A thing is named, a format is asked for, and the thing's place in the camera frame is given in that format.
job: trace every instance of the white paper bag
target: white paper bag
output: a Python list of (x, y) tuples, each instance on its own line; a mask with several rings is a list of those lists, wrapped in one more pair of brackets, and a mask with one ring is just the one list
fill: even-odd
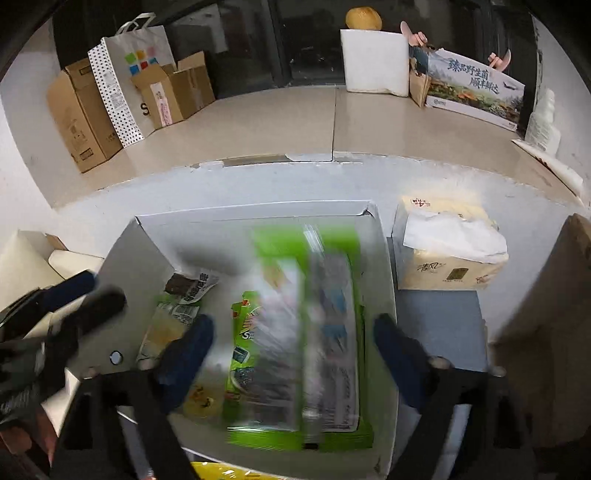
[[(131, 77), (151, 63), (174, 64), (164, 27), (147, 28), (155, 16), (138, 15), (124, 23), (114, 37), (103, 37), (88, 52), (100, 96), (124, 147), (154, 131), (150, 113)], [(142, 18), (147, 20), (139, 28), (138, 20)]]

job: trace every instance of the seaweed snack package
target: seaweed snack package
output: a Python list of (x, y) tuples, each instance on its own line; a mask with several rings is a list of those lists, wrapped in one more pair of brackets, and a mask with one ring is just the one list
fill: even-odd
[[(152, 368), (166, 346), (183, 336), (199, 314), (203, 296), (220, 280), (219, 274), (205, 269), (195, 277), (173, 274), (158, 296), (158, 306), (137, 357), (140, 368)], [(217, 413), (220, 407), (221, 399), (216, 401), (195, 382), (181, 409), (189, 418), (203, 419)]]
[(363, 318), (352, 229), (255, 231), (255, 289), (232, 306), (229, 441), (282, 450), (368, 448)]

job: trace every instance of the white wall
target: white wall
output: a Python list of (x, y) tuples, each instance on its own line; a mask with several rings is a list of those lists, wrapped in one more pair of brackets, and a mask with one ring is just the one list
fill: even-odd
[(17, 229), (50, 229), (56, 213), (22, 162), (0, 103), (0, 246)]
[[(47, 88), (59, 71), (53, 28), (48, 21), (29, 39), (0, 83), (0, 98), (12, 136), (51, 205), (59, 203), (65, 185), (68, 190), (84, 186), (47, 106)], [(73, 194), (78, 197), (84, 192)]]
[(573, 63), (549, 30), (536, 18), (541, 88), (554, 91), (554, 123), (562, 134), (556, 157), (591, 187), (591, 95)]

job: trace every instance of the tissue pack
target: tissue pack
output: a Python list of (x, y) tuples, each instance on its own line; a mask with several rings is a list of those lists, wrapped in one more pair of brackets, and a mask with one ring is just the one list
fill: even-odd
[(403, 197), (392, 238), (400, 290), (484, 288), (509, 260), (486, 212), (455, 200)]

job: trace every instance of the white cardboard box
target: white cardboard box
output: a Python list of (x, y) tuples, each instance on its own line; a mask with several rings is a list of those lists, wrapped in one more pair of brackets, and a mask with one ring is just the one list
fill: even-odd
[[(205, 267), (225, 277), (204, 297), (202, 312), (214, 318), (216, 337), (199, 381), (206, 388), (223, 389), (233, 349), (230, 306), (248, 288), (244, 278), (248, 278), (255, 262), (249, 232), (258, 225), (305, 223), (351, 225), (359, 235), (362, 276), (358, 286), (365, 306), (373, 448), (342, 453), (252, 449), (226, 443), (225, 429), (196, 424), (179, 414), (172, 414), (170, 421), (183, 446), (212, 460), (295, 478), (384, 478), (394, 446), (398, 396), (374, 345), (372, 326), (380, 313), (395, 318), (395, 304), (386, 239), (376, 206), (369, 201), (266, 203), (136, 217), (115, 242), (99, 272), (101, 286), (110, 284), (123, 289), (128, 309), (81, 346), (71, 370), (80, 377), (90, 367), (101, 373), (132, 368), (156, 307), (156, 295), (173, 271), (190, 274), (197, 267)], [(114, 350), (124, 358), (117, 367), (109, 362)]]

